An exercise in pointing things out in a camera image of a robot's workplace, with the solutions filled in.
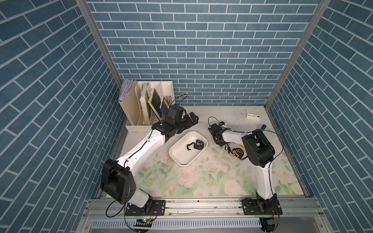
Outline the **black yellow tape measure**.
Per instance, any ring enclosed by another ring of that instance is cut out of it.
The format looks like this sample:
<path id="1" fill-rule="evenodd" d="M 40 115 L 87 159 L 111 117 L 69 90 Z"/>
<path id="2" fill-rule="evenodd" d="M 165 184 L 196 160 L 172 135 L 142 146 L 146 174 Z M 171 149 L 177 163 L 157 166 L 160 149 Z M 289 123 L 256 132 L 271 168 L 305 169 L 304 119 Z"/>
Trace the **black yellow tape measure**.
<path id="1" fill-rule="evenodd" d="M 233 148 L 231 151 L 233 155 L 240 160 L 244 160 L 247 158 L 247 155 L 244 154 L 244 151 L 241 148 Z"/>

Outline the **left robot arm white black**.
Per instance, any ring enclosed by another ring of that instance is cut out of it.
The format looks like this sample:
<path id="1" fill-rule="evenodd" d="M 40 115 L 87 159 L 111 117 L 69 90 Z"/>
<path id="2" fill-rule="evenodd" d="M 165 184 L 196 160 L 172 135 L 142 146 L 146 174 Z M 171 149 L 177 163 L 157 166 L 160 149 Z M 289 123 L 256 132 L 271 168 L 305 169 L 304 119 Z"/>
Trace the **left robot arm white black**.
<path id="1" fill-rule="evenodd" d="M 102 168 L 100 188 L 120 204 L 131 204 L 144 208 L 151 196 L 137 188 L 134 175 L 141 165 L 159 147 L 175 134 L 196 125 L 199 118 L 191 112 L 181 119 L 167 117 L 156 122 L 149 133 L 125 155 L 116 160 L 108 159 Z"/>

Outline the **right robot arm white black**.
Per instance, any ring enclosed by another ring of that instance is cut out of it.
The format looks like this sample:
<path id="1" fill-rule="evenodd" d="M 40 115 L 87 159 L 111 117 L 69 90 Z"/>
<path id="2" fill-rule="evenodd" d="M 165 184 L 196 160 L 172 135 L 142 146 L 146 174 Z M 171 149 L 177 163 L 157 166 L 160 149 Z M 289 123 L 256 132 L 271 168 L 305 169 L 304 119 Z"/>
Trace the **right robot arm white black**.
<path id="1" fill-rule="evenodd" d="M 217 124 L 212 124 L 208 130 L 214 142 L 221 147 L 228 143 L 244 146 L 247 158 L 256 168 L 257 205 L 274 205 L 276 194 L 273 191 L 272 161 L 275 149 L 264 133 L 259 129 L 251 132 L 238 132 Z"/>

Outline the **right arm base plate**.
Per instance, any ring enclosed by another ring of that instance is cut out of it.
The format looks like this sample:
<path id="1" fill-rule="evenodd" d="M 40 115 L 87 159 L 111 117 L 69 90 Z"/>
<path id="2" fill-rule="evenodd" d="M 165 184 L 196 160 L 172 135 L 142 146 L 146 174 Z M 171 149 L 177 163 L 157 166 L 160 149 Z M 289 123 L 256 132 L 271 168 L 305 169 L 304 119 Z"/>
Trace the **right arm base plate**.
<path id="1" fill-rule="evenodd" d="M 277 197 L 264 200 L 245 198 L 241 201 L 244 215 L 282 215 L 283 211 Z"/>

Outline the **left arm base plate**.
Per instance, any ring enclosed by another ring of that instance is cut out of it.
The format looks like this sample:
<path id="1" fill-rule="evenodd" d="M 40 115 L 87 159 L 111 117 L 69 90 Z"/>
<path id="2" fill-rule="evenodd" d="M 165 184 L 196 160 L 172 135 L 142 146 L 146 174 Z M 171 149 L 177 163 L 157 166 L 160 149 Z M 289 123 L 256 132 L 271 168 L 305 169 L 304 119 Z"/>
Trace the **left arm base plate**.
<path id="1" fill-rule="evenodd" d="M 133 204 L 125 208 L 126 216 L 164 216 L 166 208 L 165 200 L 150 200 L 144 207 L 138 207 Z"/>

